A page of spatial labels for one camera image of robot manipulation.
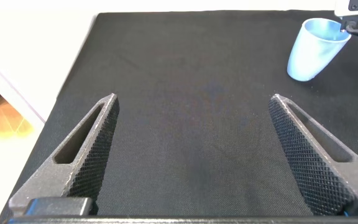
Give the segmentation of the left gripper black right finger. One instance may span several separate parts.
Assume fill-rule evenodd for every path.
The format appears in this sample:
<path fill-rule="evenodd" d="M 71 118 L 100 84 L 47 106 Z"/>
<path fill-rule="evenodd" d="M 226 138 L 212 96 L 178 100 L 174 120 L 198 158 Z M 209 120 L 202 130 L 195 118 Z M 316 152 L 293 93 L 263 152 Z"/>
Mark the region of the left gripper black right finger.
<path fill-rule="evenodd" d="M 358 155 L 292 100 L 275 94 L 268 110 L 311 211 L 358 216 Z"/>

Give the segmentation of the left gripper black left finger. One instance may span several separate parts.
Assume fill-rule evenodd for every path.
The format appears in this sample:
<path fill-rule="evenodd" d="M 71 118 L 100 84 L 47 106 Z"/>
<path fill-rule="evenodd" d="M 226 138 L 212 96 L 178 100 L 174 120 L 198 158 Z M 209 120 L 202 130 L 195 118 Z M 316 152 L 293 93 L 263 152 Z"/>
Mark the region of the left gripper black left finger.
<path fill-rule="evenodd" d="M 100 99 L 51 155 L 9 199 L 14 215 L 23 215 L 32 199 L 85 197 L 96 200 L 111 150 L 119 100 Z"/>

